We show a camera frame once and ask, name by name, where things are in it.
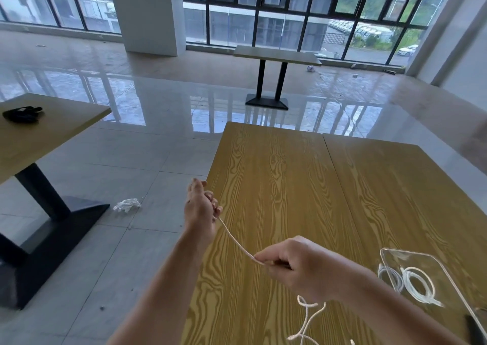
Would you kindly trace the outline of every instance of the glossy floor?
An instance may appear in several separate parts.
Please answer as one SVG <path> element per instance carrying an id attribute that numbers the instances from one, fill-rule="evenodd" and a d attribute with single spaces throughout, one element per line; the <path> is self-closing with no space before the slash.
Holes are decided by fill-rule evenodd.
<path id="1" fill-rule="evenodd" d="M 276 111 L 245 106 L 257 61 L 127 54 L 121 44 L 12 32 L 0 38 L 0 100 L 36 92 L 112 108 L 38 162 L 59 193 L 142 201 L 137 212 L 108 211 L 23 311 L 0 311 L 1 343 L 104 343 L 178 238 L 186 184 L 208 174 L 228 121 L 417 144 L 487 212 L 487 113 L 415 79 L 289 65 L 290 109 Z M 268 94 L 278 71 L 268 64 Z M 0 185 L 1 233 L 21 242 L 42 214 L 15 179 Z"/>

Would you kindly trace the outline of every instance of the debris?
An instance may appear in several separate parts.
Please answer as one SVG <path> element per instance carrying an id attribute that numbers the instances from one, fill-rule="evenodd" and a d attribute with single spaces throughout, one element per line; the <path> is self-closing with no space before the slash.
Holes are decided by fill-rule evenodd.
<path id="1" fill-rule="evenodd" d="M 125 213 L 128 213 L 132 206 L 140 207 L 140 202 L 137 199 L 126 199 L 117 203 L 117 205 L 113 207 L 113 210 L 118 212 L 123 210 Z"/>

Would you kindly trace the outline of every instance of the person's right arm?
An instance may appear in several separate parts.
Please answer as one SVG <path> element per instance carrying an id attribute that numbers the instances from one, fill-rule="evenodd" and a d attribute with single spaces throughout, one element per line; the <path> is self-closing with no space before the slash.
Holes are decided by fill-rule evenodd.
<path id="1" fill-rule="evenodd" d="M 297 236 L 255 254 L 270 276 L 308 303 L 338 300 L 354 311 L 385 344 L 464 345 L 419 307 L 396 293 L 370 270 Z"/>

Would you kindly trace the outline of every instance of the window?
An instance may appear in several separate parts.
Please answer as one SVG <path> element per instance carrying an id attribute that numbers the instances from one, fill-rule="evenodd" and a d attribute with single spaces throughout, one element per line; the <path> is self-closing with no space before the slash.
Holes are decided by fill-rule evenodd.
<path id="1" fill-rule="evenodd" d="M 218 46 L 265 46 L 313 52 L 329 59 L 405 65 L 414 54 L 403 54 L 405 50 L 400 49 L 417 44 L 419 34 L 427 29 L 443 2 L 184 0 L 186 40 Z"/>
<path id="2" fill-rule="evenodd" d="M 0 0 L 2 20 L 120 33 L 113 0 Z"/>

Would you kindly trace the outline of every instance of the table leg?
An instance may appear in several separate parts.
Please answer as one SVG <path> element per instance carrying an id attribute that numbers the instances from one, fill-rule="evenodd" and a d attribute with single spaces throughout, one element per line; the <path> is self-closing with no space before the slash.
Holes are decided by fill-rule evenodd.
<path id="1" fill-rule="evenodd" d="M 259 106 L 264 108 L 288 110 L 287 100 L 281 100 L 281 92 L 283 90 L 284 76 L 286 75 L 287 63 L 282 63 L 279 79 L 277 81 L 277 89 L 274 97 L 262 96 L 262 83 L 264 81 L 265 60 L 260 61 L 259 78 L 257 79 L 256 94 L 249 93 L 247 95 L 246 105 Z"/>
<path id="2" fill-rule="evenodd" d="M 0 234 L 0 306 L 22 309 L 110 205 L 61 198 L 35 163 L 15 176 L 49 215 L 20 246 Z"/>

